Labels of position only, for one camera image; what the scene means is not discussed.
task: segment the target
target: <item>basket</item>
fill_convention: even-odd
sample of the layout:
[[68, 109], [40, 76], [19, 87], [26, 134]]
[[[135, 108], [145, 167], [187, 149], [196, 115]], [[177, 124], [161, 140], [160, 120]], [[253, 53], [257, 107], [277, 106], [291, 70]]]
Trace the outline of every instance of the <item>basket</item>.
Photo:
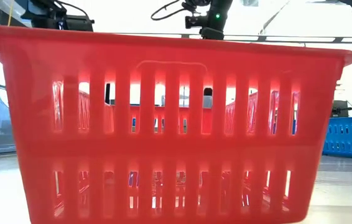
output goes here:
[[[0, 61], [33, 224], [287, 223], [307, 214], [352, 52], [0, 27]], [[106, 83], [115, 105], [104, 104]]]
[[352, 118], [331, 118], [323, 154], [352, 157]]

